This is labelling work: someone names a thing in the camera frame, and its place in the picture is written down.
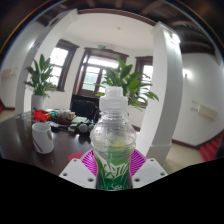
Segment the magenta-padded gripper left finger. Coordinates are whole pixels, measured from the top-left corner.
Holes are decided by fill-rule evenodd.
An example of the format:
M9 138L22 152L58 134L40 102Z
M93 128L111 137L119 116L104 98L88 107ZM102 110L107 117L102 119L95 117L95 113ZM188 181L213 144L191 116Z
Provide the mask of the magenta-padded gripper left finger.
M80 159L72 158L60 177L78 186L95 189L98 166L92 150L86 152Z

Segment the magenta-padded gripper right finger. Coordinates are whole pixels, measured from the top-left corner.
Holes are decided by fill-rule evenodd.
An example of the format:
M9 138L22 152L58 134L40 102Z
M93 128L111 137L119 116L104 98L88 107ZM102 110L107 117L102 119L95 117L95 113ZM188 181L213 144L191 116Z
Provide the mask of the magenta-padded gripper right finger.
M155 158L147 159L135 149L131 155L129 174L133 188L140 188L160 178L167 176L167 172Z

